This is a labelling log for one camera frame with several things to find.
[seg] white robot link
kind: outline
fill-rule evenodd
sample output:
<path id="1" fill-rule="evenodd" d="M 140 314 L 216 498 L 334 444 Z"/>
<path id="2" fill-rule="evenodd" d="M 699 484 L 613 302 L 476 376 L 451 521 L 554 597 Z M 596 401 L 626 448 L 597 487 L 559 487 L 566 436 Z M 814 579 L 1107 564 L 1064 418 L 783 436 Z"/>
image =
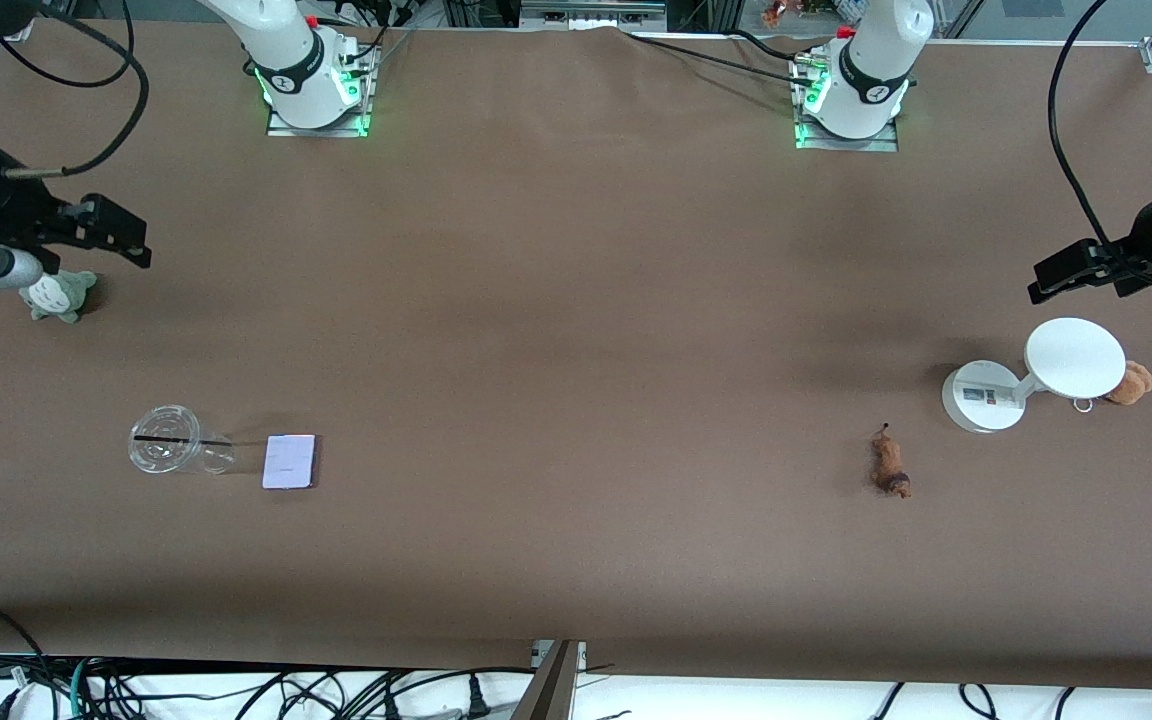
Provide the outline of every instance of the white robot link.
<path id="1" fill-rule="evenodd" d="M 303 17 L 296 0 L 198 0 L 242 40 L 265 101 L 287 124 L 329 126 L 362 100 L 356 38 Z M 366 58 L 373 63 L 374 58 Z"/>
<path id="2" fill-rule="evenodd" d="M 803 109 L 838 137 L 877 136 L 900 113 L 909 70 L 932 37 L 937 20 L 927 0 L 872 0 L 856 35 L 814 47 L 823 82 Z"/>

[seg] brown plush toy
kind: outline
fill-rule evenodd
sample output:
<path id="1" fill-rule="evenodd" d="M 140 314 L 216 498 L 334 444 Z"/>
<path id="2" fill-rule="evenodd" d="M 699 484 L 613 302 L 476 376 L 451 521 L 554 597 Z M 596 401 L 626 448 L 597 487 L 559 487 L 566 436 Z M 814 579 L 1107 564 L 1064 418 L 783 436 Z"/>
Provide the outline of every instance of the brown plush toy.
<path id="1" fill-rule="evenodd" d="M 900 446 L 892 438 L 887 437 L 887 423 L 878 430 L 874 435 L 874 452 L 878 462 L 872 475 L 874 483 L 882 492 L 890 495 L 900 495 L 901 500 L 914 495 L 914 490 L 909 486 L 909 475 L 901 468 Z"/>
<path id="2" fill-rule="evenodd" d="M 1111 391 L 1105 400 L 1115 406 L 1135 406 L 1135 401 L 1144 397 L 1144 393 L 1152 389 L 1152 374 L 1139 363 L 1128 361 L 1128 372 L 1123 376 L 1123 381 L 1119 387 Z"/>

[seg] stuffed animal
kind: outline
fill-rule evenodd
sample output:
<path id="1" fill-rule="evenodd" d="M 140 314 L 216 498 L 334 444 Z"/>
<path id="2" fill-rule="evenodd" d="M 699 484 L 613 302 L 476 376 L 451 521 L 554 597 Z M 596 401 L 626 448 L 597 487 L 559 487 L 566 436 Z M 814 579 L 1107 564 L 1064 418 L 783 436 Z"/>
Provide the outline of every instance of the stuffed animal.
<path id="1" fill-rule="evenodd" d="M 905 470 L 901 468 L 900 446 L 887 437 L 887 423 L 884 423 L 882 429 L 878 430 L 873 442 L 874 452 L 878 455 L 872 475 L 874 483 L 882 492 L 900 495 L 901 500 L 912 497 L 914 490 L 910 488 L 909 475 L 905 475 Z"/>
<path id="2" fill-rule="evenodd" d="M 1128 361 L 1128 372 L 1119 387 L 1111 391 L 1105 400 L 1115 406 L 1135 406 L 1135 401 L 1144 397 L 1152 389 L 1152 374 L 1139 363 Z"/>
<path id="3" fill-rule="evenodd" d="M 20 288 L 20 297 L 29 305 L 29 316 L 36 320 L 54 314 L 65 323 L 75 324 L 83 301 L 88 300 L 88 288 L 93 285 L 96 273 L 60 270 L 55 275 L 41 275 L 32 286 Z"/>

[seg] white circular disc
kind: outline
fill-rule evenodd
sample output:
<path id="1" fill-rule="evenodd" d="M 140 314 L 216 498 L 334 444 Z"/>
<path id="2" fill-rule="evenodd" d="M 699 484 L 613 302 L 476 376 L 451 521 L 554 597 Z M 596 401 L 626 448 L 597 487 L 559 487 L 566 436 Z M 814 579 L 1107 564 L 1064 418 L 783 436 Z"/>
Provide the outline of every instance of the white circular disc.
<path id="1" fill-rule="evenodd" d="M 1038 325 L 1025 342 L 1029 372 L 1056 395 L 1082 400 L 1106 395 L 1123 381 L 1123 346 L 1101 325 L 1058 318 Z"/>
<path id="2" fill-rule="evenodd" d="M 1020 386 L 1009 369 L 978 359 L 950 373 L 941 388 L 945 411 L 961 429 L 973 433 L 996 433 L 1020 423 L 1025 401 L 1016 401 L 1011 392 Z"/>

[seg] table surface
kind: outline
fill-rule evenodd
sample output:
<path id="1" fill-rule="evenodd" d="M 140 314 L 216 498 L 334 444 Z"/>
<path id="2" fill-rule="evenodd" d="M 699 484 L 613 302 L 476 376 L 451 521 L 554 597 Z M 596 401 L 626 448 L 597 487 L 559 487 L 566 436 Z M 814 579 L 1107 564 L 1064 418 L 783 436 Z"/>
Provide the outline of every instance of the table surface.
<path id="1" fill-rule="evenodd" d="M 51 23 L 24 50 L 114 65 Z M 365 141 L 264 137 L 225 26 L 136 50 L 141 127 L 51 185 L 145 218 L 154 267 L 65 252 L 101 275 L 74 327 L 0 293 L 0 607 L 47 651 L 467 666 L 581 637 L 641 673 L 1152 685 L 1152 395 L 1038 396 L 993 437 L 941 408 L 1055 316 L 1152 370 L 1152 291 L 1025 295 L 1087 234 L 1055 47 L 929 46 L 887 156 L 795 150 L 785 88 L 609 29 L 417 32 Z M 1087 47 L 1067 82 L 1126 232 L 1152 76 Z M 132 98 L 0 56 L 0 143 L 73 164 Z M 162 404 L 241 471 L 138 473 Z M 885 420 L 908 501 L 867 478 Z M 260 490 L 271 433 L 321 437 L 316 488 Z"/>

